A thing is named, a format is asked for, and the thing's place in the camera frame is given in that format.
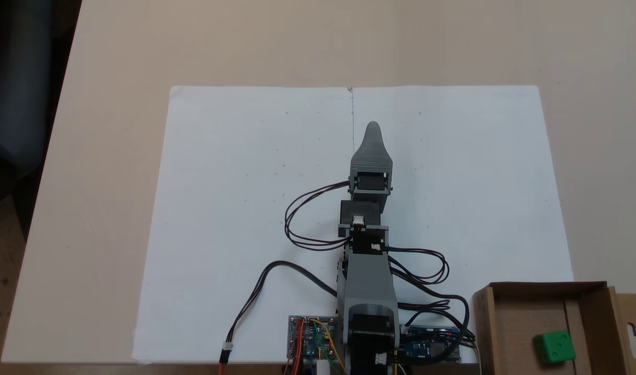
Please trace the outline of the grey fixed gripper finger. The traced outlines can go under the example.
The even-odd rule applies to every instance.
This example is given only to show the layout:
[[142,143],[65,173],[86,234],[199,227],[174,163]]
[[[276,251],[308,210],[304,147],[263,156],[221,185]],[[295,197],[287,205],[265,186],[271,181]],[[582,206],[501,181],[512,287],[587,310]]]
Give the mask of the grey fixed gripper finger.
[[391,160],[384,144],[382,130],[378,122],[371,121],[366,125],[365,133],[359,148],[354,152],[355,160]]

